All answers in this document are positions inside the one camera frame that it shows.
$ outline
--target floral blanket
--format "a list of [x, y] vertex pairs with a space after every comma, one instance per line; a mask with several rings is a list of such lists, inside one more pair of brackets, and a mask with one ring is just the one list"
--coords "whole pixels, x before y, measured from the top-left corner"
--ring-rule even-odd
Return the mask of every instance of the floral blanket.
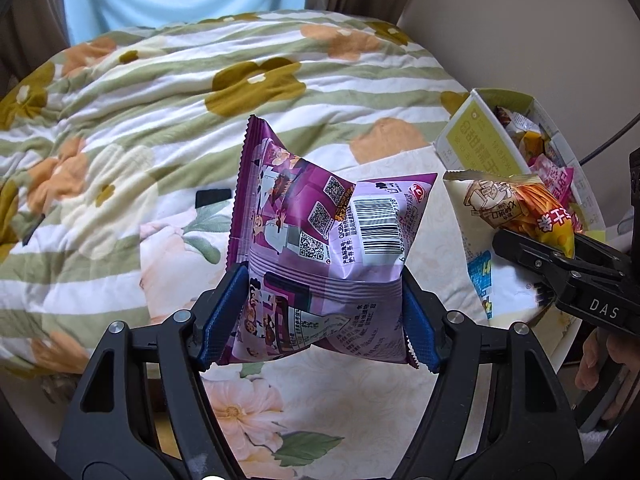
[[[0, 102], [0, 365], [80, 373], [110, 322], [161, 322], [216, 285], [232, 202], [196, 210], [195, 195], [235, 189], [250, 114], [335, 172], [427, 146], [463, 91], [395, 26], [330, 12], [114, 31], [59, 53]], [[318, 352], [287, 373], [304, 368], [311, 381]], [[329, 359], [362, 368], [353, 381], [366, 384], [377, 364], [344, 358]], [[311, 475], [333, 448], [350, 456], [342, 440], [358, 423], [334, 420], [335, 431], [330, 396], [298, 406], [318, 420], [300, 428], [259, 365], [217, 370], [228, 382], [207, 391], [248, 475], [253, 463], [260, 476]]]

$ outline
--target metal screw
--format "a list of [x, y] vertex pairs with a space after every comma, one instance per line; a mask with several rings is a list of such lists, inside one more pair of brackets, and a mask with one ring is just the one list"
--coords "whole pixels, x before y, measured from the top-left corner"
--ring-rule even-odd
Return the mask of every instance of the metal screw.
[[447, 312], [447, 319], [453, 324], [460, 324], [465, 320], [465, 315], [457, 310]]
[[513, 329], [515, 330], [516, 334], [527, 335], [529, 333], [529, 327], [524, 323], [516, 323], [515, 325], [513, 325]]
[[191, 317], [191, 312], [183, 309], [183, 310], [179, 310], [174, 314], [174, 321], [177, 321], [178, 323], [184, 323], [190, 317]]
[[114, 321], [109, 325], [109, 332], [112, 334], [117, 334], [118, 332], [122, 332], [124, 328], [124, 323], [121, 321]]

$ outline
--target barcode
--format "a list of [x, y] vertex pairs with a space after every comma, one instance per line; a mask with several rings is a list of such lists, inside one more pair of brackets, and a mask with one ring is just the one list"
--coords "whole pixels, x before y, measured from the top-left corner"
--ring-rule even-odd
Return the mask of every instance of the barcode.
[[364, 254], [402, 254], [402, 238], [394, 200], [367, 198], [354, 200]]

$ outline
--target wall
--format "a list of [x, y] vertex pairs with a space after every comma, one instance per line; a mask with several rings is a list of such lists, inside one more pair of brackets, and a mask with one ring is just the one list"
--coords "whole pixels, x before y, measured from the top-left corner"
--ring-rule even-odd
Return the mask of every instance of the wall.
[[[578, 158], [640, 111], [640, 21], [627, 0], [410, 0], [399, 25], [467, 88], [534, 95]], [[629, 208], [640, 126], [585, 165], [607, 225]]]

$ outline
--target blue gripper pad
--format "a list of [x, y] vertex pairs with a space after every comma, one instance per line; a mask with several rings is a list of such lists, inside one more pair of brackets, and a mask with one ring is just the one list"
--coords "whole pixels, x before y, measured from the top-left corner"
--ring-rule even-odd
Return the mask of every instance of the blue gripper pad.
[[209, 369], [222, 355], [248, 290], [249, 270], [246, 266], [239, 266], [202, 330], [202, 347], [196, 361], [204, 370]]
[[402, 287], [402, 325], [418, 361], [427, 365], [429, 371], [440, 371], [441, 359], [436, 352], [435, 332], [429, 319], [420, 307], [420, 303], [411, 289], [403, 283]]

